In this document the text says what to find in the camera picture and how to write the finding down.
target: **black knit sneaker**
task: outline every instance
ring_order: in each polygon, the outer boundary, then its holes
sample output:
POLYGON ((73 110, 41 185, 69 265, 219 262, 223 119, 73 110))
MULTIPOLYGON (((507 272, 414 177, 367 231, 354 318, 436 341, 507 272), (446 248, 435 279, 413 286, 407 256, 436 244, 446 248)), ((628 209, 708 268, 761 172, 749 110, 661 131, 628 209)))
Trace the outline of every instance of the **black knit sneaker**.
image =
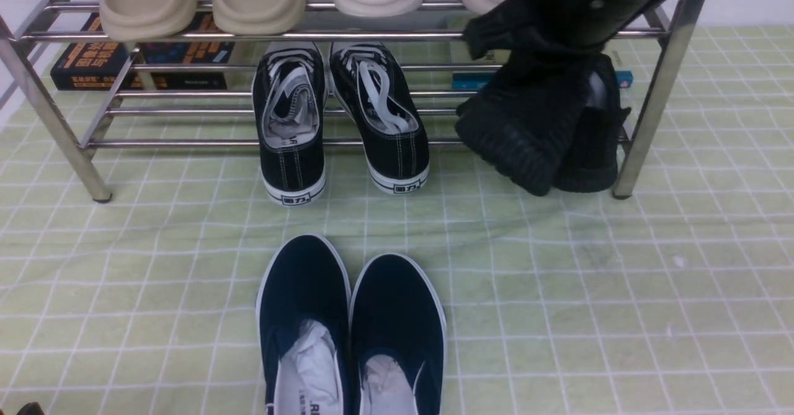
POLYGON ((513 51, 494 81, 457 108, 455 132, 500 174, 543 197, 587 103, 593 57, 553 69, 532 69, 527 63, 513 51))
POLYGON ((554 178, 554 187, 564 192, 601 192, 618 179, 618 137, 631 108, 620 106, 618 78, 609 56, 598 57, 590 89, 573 143, 554 178))

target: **brand logo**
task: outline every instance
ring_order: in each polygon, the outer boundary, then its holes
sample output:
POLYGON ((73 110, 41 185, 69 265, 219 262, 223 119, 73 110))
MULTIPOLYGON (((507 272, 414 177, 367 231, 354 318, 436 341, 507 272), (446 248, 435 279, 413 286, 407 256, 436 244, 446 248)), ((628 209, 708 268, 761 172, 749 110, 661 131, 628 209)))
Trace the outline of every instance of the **brand logo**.
POLYGON ((281 202, 285 206, 300 206, 306 205, 306 203, 311 202, 311 195, 301 195, 300 197, 281 197, 281 202))
POLYGON ((420 187, 422 187, 422 182, 420 181, 408 185, 395 185, 395 194, 410 194, 419 190, 420 187))

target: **green tiled floor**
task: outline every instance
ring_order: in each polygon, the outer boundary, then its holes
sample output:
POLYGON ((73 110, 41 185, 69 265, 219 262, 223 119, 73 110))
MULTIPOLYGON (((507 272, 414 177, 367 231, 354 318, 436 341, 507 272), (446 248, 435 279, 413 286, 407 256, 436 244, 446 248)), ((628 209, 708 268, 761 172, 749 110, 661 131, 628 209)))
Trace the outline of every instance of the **green tiled floor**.
MULTIPOLYGON (((449 320, 445 414, 794 413, 794 30, 698 30, 692 48, 626 201, 530 197, 465 149, 434 151, 425 189, 387 197, 341 150, 323 199, 286 210, 251 152, 159 150, 99 152, 115 195, 94 205, 23 107, 0 132, 0 406, 263 413, 256 290, 275 249, 314 232, 351 280, 388 251, 425 268, 449 320)), ((635 74, 636 110, 658 47, 609 51, 635 74)), ((82 132, 102 94, 56 100, 82 132)), ((451 118, 426 123, 452 133, 451 118)), ((109 133, 252 135, 210 117, 109 133)))

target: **metal shoe rack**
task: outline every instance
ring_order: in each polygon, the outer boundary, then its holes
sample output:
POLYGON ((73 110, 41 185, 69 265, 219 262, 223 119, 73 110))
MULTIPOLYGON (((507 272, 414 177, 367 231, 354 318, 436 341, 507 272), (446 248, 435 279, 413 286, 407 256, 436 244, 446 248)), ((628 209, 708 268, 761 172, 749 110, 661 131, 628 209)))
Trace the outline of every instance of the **metal shoe rack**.
MULTIPOLYGON (((661 8, 646 14, 648 28, 627 29, 618 38, 653 38, 661 46, 648 95, 638 118, 636 127, 623 136, 623 149, 626 154, 620 171, 618 182, 613 187, 613 196, 618 199, 630 197, 637 181, 641 167, 650 149, 653 135, 659 121, 672 85, 678 74, 692 32, 705 0, 678 0, 672 19, 667 19, 661 8)), ((209 1, 200 1, 199 11, 212 10, 209 1)), ((307 11, 334 11, 332 0, 309 0, 307 11)), ((464 11, 460 0, 425 0, 421 11, 464 11)), ((71 43, 71 42, 108 42, 110 39, 101 32, 56 32, 49 30, 60 14, 86 13, 99 11, 99 0, 93 2, 74 0, 43 0, 42 4, 23 24, 20 31, 13 34, 0 17, 0 59, 9 68, 17 85, 20 87, 52 138, 68 159, 76 174, 82 180, 91 197, 100 203, 108 202, 112 192, 94 168, 92 158, 97 149, 122 148, 179 148, 195 149, 199 147, 255 147, 258 141, 252 139, 117 139, 106 138, 108 128, 116 118, 130 116, 219 116, 251 117, 249 107, 196 107, 196 106, 159 106, 159 107, 122 107, 125 99, 195 99, 216 98, 232 99, 249 97, 249 92, 235 91, 159 91, 156 90, 151 74, 176 72, 252 72, 254 65, 147 65, 134 43, 127 43, 130 58, 125 62, 122 72, 111 88, 107 98, 99 107, 92 123, 82 138, 77 138, 73 130, 63 118, 63 113, 56 106, 47 88, 34 71, 28 57, 38 44, 71 43), (122 90, 122 81, 128 73, 136 72, 141 78, 144 90, 122 90)), ((460 37, 460 33, 449 30, 401 30, 401 31, 294 31, 281 35, 239 36, 230 33, 179 33, 171 37, 161 38, 155 42, 263 42, 263 41, 316 41, 328 42, 335 40, 371 40, 379 42, 447 42, 460 37)), ((406 71, 450 71, 450 70, 483 70, 483 65, 403 65, 406 71)), ((488 68, 496 70, 498 65, 488 68)), ((416 90, 416 97, 449 98, 473 95, 474 92, 452 90, 416 90)), ((341 109, 329 109, 326 115, 343 115, 341 109)), ((454 116, 453 107, 428 107, 419 109, 420 115, 454 116)), ((453 138, 434 138, 433 146, 455 146, 460 142, 453 138)), ((327 146, 360 146, 361 141, 355 139, 328 139, 327 146)))

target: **canvas sneaker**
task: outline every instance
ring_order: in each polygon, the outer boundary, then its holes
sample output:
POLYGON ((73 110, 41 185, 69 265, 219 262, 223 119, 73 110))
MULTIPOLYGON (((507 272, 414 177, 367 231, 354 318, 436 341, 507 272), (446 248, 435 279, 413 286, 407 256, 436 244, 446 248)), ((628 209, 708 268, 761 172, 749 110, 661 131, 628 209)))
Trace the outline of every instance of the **canvas sneaker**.
POLYGON ((385 254, 365 266, 352 297, 350 339, 360 400, 352 413, 439 415, 446 317, 419 265, 385 254))
POLYGON ((267 193, 285 206, 310 203, 326 186, 323 109, 328 91, 317 45, 270 43, 251 93, 267 193))
POLYGON ((402 68, 384 45, 331 45, 332 90, 355 120, 378 189, 392 195, 427 181, 429 147, 402 68))
POLYGON ((337 251, 300 235, 275 254, 256 297, 267 415, 347 415, 350 282, 337 251))

